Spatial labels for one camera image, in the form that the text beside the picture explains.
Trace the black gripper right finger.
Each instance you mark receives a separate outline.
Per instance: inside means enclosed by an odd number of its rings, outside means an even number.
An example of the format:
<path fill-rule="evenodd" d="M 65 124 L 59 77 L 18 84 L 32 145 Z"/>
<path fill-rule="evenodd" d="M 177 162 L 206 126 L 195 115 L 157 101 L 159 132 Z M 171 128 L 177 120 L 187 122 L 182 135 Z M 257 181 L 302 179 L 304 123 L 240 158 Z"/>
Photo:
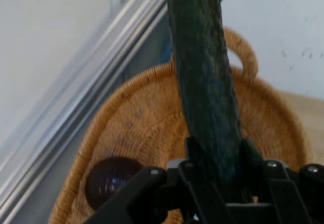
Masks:
<path fill-rule="evenodd" d="M 252 194 L 274 210 L 274 223 L 323 223 L 323 165 L 294 171 L 285 162 L 264 159 L 248 139 L 241 141 L 240 161 Z"/>

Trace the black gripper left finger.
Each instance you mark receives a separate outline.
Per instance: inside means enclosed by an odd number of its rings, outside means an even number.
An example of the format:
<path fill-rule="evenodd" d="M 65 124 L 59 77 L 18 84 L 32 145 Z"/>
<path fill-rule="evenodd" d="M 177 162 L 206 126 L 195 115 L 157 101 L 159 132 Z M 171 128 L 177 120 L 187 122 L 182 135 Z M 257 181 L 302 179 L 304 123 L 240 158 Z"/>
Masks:
<path fill-rule="evenodd" d="M 185 140 L 187 159 L 176 168 L 140 170 L 86 223 L 163 223 L 180 209 L 185 223 L 229 223 L 229 211 L 213 182 L 204 176 L 203 152 L 193 137 Z"/>

